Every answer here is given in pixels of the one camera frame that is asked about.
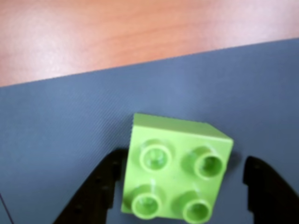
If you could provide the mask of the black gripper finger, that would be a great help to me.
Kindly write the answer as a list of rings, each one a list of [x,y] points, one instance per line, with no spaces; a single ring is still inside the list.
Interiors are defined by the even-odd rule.
[[[249,156],[243,171],[248,187],[248,211],[255,224],[297,224],[299,195],[265,161]]]
[[[106,155],[86,178],[56,218],[56,224],[105,224],[113,207],[115,184],[121,179],[128,150]]]

